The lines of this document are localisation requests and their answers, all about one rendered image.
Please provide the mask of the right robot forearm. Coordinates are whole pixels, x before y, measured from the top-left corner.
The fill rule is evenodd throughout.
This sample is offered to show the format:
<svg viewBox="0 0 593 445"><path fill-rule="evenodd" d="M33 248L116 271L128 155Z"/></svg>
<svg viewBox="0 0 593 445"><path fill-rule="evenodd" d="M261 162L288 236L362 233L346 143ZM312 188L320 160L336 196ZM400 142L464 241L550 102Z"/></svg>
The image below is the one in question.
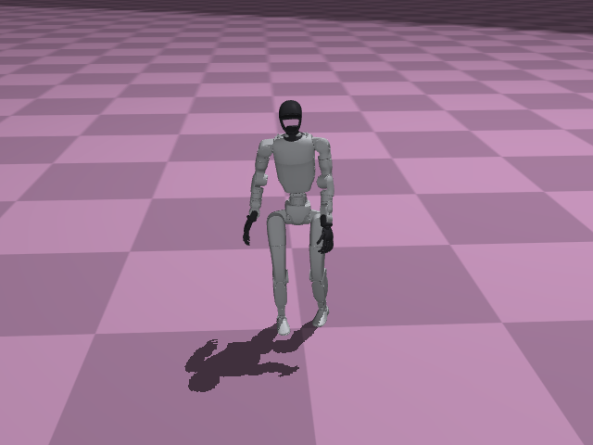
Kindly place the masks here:
<svg viewBox="0 0 593 445"><path fill-rule="evenodd" d="M260 187L255 184L256 184L256 174L254 173L253 178L252 178L252 183L251 183L251 190L250 190L251 197L250 197L249 216L250 216L251 212L253 210L255 210L258 212L258 217L259 217L259 215L260 215L259 209L261 207L263 187Z"/></svg>

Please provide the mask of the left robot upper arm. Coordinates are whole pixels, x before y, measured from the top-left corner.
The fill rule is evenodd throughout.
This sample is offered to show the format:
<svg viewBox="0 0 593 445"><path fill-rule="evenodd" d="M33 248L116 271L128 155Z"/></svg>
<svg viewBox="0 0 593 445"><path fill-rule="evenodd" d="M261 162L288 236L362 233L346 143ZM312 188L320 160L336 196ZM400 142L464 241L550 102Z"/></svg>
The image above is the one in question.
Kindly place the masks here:
<svg viewBox="0 0 593 445"><path fill-rule="evenodd" d="M330 143L322 137L312 137L312 142L314 149L320 153L318 160L322 175L317 179L317 186L321 189L327 188L326 179L328 176L332 176L333 168Z"/></svg>

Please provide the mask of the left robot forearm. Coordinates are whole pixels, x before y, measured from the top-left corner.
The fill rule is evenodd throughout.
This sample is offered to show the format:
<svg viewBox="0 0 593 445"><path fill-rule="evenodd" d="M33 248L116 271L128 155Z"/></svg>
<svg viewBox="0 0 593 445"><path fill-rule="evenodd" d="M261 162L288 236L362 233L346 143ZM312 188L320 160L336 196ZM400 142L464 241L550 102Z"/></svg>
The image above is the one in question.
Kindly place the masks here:
<svg viewBox="0 0 593 445"><path fill-rule="evenodd" d="M333 196L334 196L334 180L332 176L328 176L326 179L327 189L321 191L321 216L326 216L326 221L331 223L333 221ZM321 221L320 216L320 221Z"/></svg>

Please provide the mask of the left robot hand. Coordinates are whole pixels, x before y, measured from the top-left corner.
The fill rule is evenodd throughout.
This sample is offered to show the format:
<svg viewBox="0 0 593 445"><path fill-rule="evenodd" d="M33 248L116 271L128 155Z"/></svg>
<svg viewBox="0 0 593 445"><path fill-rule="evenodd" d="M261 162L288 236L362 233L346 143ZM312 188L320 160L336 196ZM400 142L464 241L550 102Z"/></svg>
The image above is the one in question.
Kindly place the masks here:
<svg viewBox="0 0 593 445"><path fill-rule="evenodd" d="M321 227L323 227L322 235L321 235L320 239L317 241L317 245L319 245L321 243L321 241L323 240L322 248L321 248L321 250L318 251L321 254L331 251L334 247L334 241L333 241L334 235L333 235L333 231L331 229L332 225L333 224L331 222L326 221L326 216L323 214L321 216Z"/></svg>

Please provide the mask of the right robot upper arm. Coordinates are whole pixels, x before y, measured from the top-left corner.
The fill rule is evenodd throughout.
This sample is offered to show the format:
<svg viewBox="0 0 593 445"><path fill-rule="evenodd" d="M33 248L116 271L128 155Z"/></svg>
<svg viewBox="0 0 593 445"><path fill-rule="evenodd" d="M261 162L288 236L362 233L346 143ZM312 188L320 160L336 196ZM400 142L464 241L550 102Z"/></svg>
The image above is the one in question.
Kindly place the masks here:
<svg viewBox="0 0 593 445"><path fill-rule="evenodd" d="M258 186L265 186L267 184L268 175L265 174L265 171L268 167L269 159L271 156L272 149L274 144L273 139L264 139L259 143L259 149L256 157L255 163L255 174L256 174L256 184Z"/></svg>

